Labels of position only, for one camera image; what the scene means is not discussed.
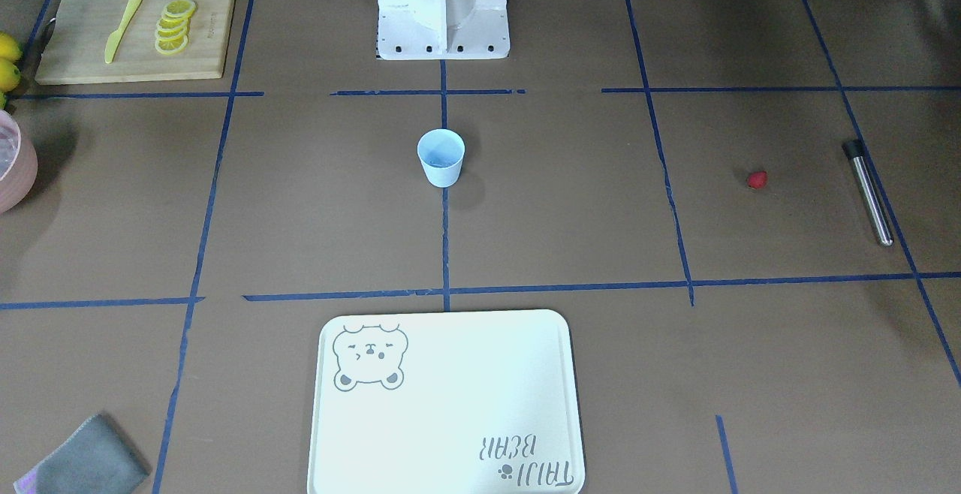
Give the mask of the red strawberry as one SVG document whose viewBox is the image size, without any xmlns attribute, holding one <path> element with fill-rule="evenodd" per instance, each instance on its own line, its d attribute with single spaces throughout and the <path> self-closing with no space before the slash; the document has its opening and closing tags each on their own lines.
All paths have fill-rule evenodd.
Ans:
<svg viewBox="0 0 961 494">
<path fill-rule="evenodd" d="M 766 171 L 755 171 L 750 173 L 747 178 L 747 186 L 750 189 L 760 190 L 767 186 L 769 174 Z"/>
</svg>

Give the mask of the lemon slices row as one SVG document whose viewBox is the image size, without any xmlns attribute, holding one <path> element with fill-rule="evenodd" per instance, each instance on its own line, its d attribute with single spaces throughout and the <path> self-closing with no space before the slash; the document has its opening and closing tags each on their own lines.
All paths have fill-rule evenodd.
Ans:
<svg viewBox="0 0 961 494">
<path fill-rule="evenodd" d="M 162 9 L 155 23 L 154 48 L 159 55 L 178 55 L 188 48 L 192 16 L 197 11 L 193 0 L 173 0 Z"/>
</svg>

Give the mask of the pink bowl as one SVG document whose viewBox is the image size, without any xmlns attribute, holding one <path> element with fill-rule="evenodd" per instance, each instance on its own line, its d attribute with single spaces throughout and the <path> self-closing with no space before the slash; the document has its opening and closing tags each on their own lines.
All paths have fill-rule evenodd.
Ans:
<svg viewBox="0 0 961 494">
<path fill-rule="evenodd" d="M 1 213 L 13 209 L 31 191 L 38 174 L 34 144 L 17 121 L 1 111 L 2 179 Z"/>
</svg>

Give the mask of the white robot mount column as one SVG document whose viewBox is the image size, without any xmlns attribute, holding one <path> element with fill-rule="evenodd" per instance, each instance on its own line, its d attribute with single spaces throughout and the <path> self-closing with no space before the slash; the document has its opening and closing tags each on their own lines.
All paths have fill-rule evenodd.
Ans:
<svg viewBox="0 0 961 494">
<path fill-rule="evenodd" d="M 507 0 L 378 0 L 375 56 L 387 61 L 504 59 Z"/>
</svg>

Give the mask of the yellow lemon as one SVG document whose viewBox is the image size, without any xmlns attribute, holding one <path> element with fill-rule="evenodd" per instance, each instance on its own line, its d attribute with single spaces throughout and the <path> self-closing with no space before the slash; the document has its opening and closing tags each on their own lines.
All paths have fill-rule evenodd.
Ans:
<svg viewBox="0 0 961 494">
<path fill-rule="evenodd" d="M 10 93 L 20 85 L 22 74 L 13 62 L 7 59 L 0 59 L 0 91 Z"/>
<path fill-rule="evenodd" d="M 23 56 L 22 46 L 14 36 L 7 32 L 0 32 L 0 56 L 1 59 L 17 63 Z"/>
</svg>

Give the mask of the wooden cutting board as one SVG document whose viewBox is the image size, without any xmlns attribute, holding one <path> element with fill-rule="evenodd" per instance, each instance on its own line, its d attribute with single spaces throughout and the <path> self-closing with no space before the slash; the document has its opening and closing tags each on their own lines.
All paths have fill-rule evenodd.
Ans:
<svg viewBox="0 0 961 494">
<path fill-rule="evenodd" d="M 116 52 L 104 62 L 107 36 L 118 26 L 127 0 L 61 0 L 53 35 L 39 59 L 35 82 L 41 86 L 220 79 L 226 62 L 236 0 L 193 0 L 188 48 L 159 55 L 155 24 L 173 0 L 142 0 Z"/>
</svg>

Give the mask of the light blue cup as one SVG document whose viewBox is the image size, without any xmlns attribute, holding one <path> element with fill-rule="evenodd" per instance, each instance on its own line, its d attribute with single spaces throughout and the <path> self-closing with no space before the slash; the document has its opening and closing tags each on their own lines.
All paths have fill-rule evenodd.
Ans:
<svg viewBox="0 0 961 494">
<path fill-rule="evenodd" d="M 449 188 L 459 179 L 465 142 L 452 129 L 433 129 L 419 139 L 417 155 L 429 183 L 437 188 Z"/>
</svg>

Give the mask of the cream bear tray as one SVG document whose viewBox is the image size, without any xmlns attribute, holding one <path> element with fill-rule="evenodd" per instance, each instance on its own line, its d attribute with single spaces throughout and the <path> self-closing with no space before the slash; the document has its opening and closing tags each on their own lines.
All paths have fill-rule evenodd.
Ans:
<svg viewBox="0 0 961 494">
<path fill-rule="evenodd" d="M 309 493 L 580 493 L 584 485 L 562 314 L 356 314 L 320 331 Z"/>
</svg>

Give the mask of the yellow plastic knife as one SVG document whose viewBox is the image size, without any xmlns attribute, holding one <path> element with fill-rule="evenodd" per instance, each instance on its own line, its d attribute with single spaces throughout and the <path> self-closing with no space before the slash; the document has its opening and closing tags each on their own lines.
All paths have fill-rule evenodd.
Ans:
<svg viewBox="0 0 961 494">
<path fill-rule="evenodd" d="M 113 63 L 114 57 L 116 57 L 116 52 L 125 36 L 125 33 L 127 32 L 127 29 L 129 28 L 131 21 L 133 21 L 134 15 L 138 11 L 138 8 L 140 8 L 141 4 L 142 0 L 127 0 L 127 4 L 125 5 L 125 9 L 118 26 L 107 36 L 104 50 L 104 62 L 107 65 Z"/>
</svg>

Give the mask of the grey folded cloth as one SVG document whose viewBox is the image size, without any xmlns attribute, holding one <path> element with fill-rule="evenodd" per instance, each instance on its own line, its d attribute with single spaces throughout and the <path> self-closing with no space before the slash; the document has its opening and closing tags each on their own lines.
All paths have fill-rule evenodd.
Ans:
<svg viewBox="0 0 961 494">
<path fill-rule="evenodd" d="M 148 474 L 109 416 L 97 413 L 13 488 L 15 493 L 133 493 Z"/>
</svg>

